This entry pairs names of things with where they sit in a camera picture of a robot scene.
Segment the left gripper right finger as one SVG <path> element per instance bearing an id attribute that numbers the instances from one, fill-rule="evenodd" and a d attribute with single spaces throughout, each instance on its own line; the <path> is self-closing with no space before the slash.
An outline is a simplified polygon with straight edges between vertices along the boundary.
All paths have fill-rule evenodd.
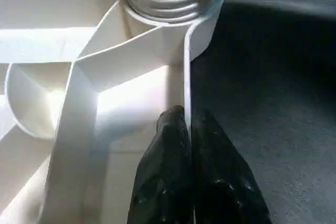
<path id="1" fill-rule="evenodd" d="M 254 175 L 208 112 L 192 118 L 196 223 L 271 223 Z"/>

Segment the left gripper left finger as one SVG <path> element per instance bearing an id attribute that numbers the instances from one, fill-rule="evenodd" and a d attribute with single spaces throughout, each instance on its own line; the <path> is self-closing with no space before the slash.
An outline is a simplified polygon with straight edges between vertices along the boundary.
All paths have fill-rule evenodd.
<path id="1" fill-rule="evenodd" d="M 192 223 L 191 145 L 184 108 L 163 112 L 156 133 L 139 161 L 128 223 Z"/>

